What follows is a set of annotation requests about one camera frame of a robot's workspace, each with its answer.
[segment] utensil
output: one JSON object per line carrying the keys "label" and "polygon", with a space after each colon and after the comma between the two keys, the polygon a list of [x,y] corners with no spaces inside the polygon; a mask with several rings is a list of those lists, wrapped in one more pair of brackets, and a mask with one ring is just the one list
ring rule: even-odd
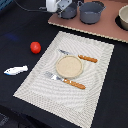
{"label": "utensil", "polygon": [[[70,53],[70,52],[67,52],[67,51],[64,51],[64,50],[60,50],[58,49],[61,53],[64,53],[66,55],[74,55],[73,53]],[[87,60],[87,61],[91,61],[91,62],[94,62],[96,63],[98,60],[97,59],[94,59],[94,58],[91,58],[91,57],[87,57],[87,56],[83,56],[83,55],[78,55],[78,57],[80,59],[83,59],[83,60]]]}
{"label": "utensil", "polygon": [[86,24],[94,24],[98,22],[100,20],[101,12],[106,8],[98,2],[82,3],[81,1],[78,1],[78,6],[80,6],[80,20]]}
{"label": "utensil", "polygon": [[71,80],[68,80],[68,79],[60,78],[60,77],[58,77],[57,75],[52,74],[51,72],[45,72],[44,75],[45,75],[47,78],[50,78],[50,79],[52,79],[52,80],[60,80],[60,81],[62,81],[62,82],[64,82],[64,83],[67,83],[67,84],[69,84],[69,85],[75,86],[75,87],[77,87],[77,88],[85,89],[85,86],[84,86],[84,85],[79,84],[79,83],[76,83],[76,82],[71,81]]}

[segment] wooden board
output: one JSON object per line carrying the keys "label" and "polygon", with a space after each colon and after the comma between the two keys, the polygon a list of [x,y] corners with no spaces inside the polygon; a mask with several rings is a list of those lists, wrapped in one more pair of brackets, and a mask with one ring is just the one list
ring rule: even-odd
{"label": "wooden board", "polygon": [[115,2],[121,2],[121,3],[128,3],[128,0],[103,0],[103,1],[115,1]]}
{"label": "wooden board", "polygon": [[73,19],[62,19],[59,18],[57,14],[53,14],[48,20],[48,23],[128,43],[128,31],[121,29],[115,22],[120,8],[127,5],[128,3],[121,3],[115,1],[102,2],[106,6],[106,9],[101,13],[100,20],[96,24],[88,25],[82,23],[80,21],[79,9],[77,11],[77,16]]}

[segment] wooden handle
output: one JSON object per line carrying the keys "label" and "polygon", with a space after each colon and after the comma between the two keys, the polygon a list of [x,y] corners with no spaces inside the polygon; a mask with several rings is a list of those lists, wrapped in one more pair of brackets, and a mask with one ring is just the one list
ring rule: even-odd
{"label": "wooden handle", "polygon": [[91,61],[91,62],[94,62],[94,63],[97,62],[97,59],[94,59],[94,58],[91,58],[91,57],[82,56],[82,55],[78,55],[78,57],[79,57],[80,59],[88,60],[88,61]]}
{"label": "wooden handle", "polygon": [[64,83],[70,84],[70,85],[75,86],[75,87],[80,88],[80,89],[85,89],[84,85],[76,83],[76,82],[71,81],[71,80],[64,79]]}

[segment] cable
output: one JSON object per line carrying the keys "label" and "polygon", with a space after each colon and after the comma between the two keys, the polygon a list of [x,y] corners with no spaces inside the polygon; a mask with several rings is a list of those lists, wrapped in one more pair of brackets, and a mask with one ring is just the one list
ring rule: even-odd
{"label": "cable", "polygon": [[48,11],[42,11],[42,10],[29,10],[24,7],[22,7],[19,3],[17,3],[16,0],[13,0],[21,9],[28,11],[28,12],[48,12]]}

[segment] gray container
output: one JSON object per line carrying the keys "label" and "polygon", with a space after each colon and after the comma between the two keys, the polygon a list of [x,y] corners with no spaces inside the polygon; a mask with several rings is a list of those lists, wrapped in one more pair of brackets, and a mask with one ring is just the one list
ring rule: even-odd
{"label": "gray container", "polygon": [[105,9],[105,6],[97,2],[81,3],[80,20],[86,24],[94,24],[100,20],[101,12]]}
{"label": "gray container", "polygon": [[77,4],[71,3],[63,12],[58,14],[59,17],[64,19],[72,19],[77,15]]}

